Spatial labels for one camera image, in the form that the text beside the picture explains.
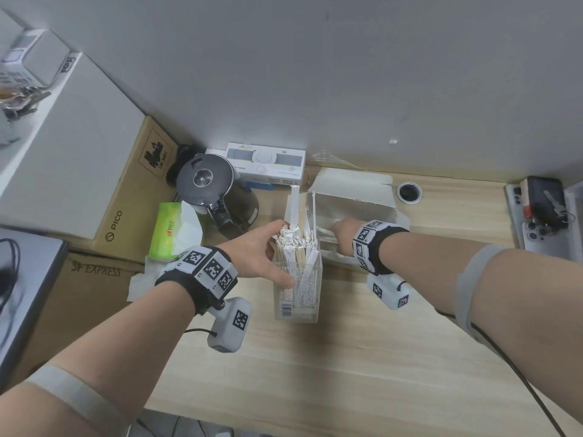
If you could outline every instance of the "hand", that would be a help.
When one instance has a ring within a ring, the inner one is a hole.
[[[352,239],[356,236],[356,232],[366,223],[366,221],[348,218],[334,224],[332,231],[338,240],[338,252],[341,255],[354,256]]]
[[[273,221],[218,247],[231,257],[239,277],[264,277],[284,288],[293,288],[295,279],[271,262],[273,249],[268,244],[285,225],[285,221]]]

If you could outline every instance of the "gray wall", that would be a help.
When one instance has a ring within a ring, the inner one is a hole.
[[[180,141],[583,172],[583,0],[0,0]],[[398,144],[389,145],[390,139]]]

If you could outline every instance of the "kettle lid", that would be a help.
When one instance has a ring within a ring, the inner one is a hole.
[[[233,185],[233,166],[220,155],[196,155],[184,164],[176,179],[179,196],[192,205],[211,205]]]

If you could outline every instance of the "black kettle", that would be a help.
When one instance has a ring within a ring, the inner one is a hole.
[[[259,202],[229,161],[219,155],[198,154],[179,171],[180,198],[206,208],[227,239],[246,233],[259,214]]]

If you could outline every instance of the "black wire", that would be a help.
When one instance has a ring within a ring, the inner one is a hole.
[[[444,312],[439,311],[438,309],[435,309],[435,311],[437,311],[438,314],[448,317],[450,319],[455,319],[454,315],[451,314],[447,314]],[[492,346],[493,349],[495,349],[495,351],[500,355],[500,357],[508,364],[508,366],[510,368],[512,368],[512,370],[514,371],[514,373],[516,373],[516,375],[518,376],[518,378],[520,379],[520,381],[522,383],[524,383],[524,386],[527,387],[529,393],[534,397],[536,403],[539,404],[540,409],[543,410],[544,414],[547,416],[547,418],[549,419],[549,421],[551,422],[551,424],[554,426],[555,430],[557,431],[557,433],[561,436],[561,437],[567,437],[566,434],[563,432],[563,430],[561,429],[561,426],[558,425],[557,420],[554,419],[553,415],[551,414],[551,412],[549,411],[549,409],[546,407],[546,405],[543,403],[543,401],[541,400],[541,398],[539,397],[539,395],[536,393],[536,391],[534,390],[534,388],[532,387],[532,385],[528,382],[527,378],[525,377],[524,374],[521,373],[521,371],[518,369],[518,367],[514,364],[514,362],[512,361],[512,359],[510,359],[510,357],[508,357],[508,355],[503,352],[502,348],[500,348],[496,342],[494,342],[490,336],[488,336],[484,330],[482,330],[480,327],[478,327],[476,324],[471,323],[472,328],[474,328],[474,330],[476,330],[478,333],[480,333],[487,341],[488,343]]]
[[[172,428],[172,433],[170,434],[170,437],[174,437],[174,433],[176,432],[176,427],[179,425],[179,421],[182,418],[181,415],[179,415],[178,419],[176,419],[176,422],[174,423],[174,427]]]
[[[6,289],[6,291],[3,291],[3,299],[0,302],[0,315],[2,315],[2,313],[4,312],[4,308],[7,306],[8,302],[11,301],[13,302],[13,298],[11,300],[11,296],[12,293],[14,292],[14,287],[16,286],[16,282],[18,280],[18,273],[20,271],[20,245],[18,244],[18,242],[16,242],[14,239],[11,238],[2,238],[0,239],[0,243],[2,242],[8,242],[8,245],[10,246],[10,250],[11,250],[11,275],[10,275],[10,280],[8,281],[8,288]],[[4,337],[2,338],[2,341],[0,342],[0,349],[4,348],[4,345],[6,345],[6,342],[8,341],[8,338],[10,338],[10,334],[12,332],[12,327],[14,324],[14,315],[16,313],[16,309],[18,308],[18,305],[20,305],[20,301],[18,301],[16,303],[15,306],[13,306],[13,309],[10,311],[10,320],[9,320],[9,324],[8,324],[8,328],[6,330],[6,333],[4,334]]]
[[[200,430],[202,431],[202,433],[205,435],[205,437],[208,437],[206,435],[205,428],[203,428],[202,427],[202,423],[200,423],[200,420],[199,419],[196,419],[196,421],[198,422],[198,426],[200,426]]]
[[[151,430],[151,429],[148,427],[148,425],[146,425],[146,424],[145,424],[145,423],[142,421],[142,419],[140,419],[140,418],[137,418],[137,419],[136,419],[136,422],[138,423],[138,425],[142,426],[142,428],[144,428],[146,431],[148,431],[150,434],[152,434],[152,435],[153,435],[153,437],[158,437],[156,434],[154,434],[154,431],[152,431],[152,430]]]
[[[190,330],[186,330],[184,333],[190,333],[191,331],[204,331],[205,333],[209,333],[213,337],[217,337],[217,333],[211,330],[205,330],[204,328],[192,328]]]

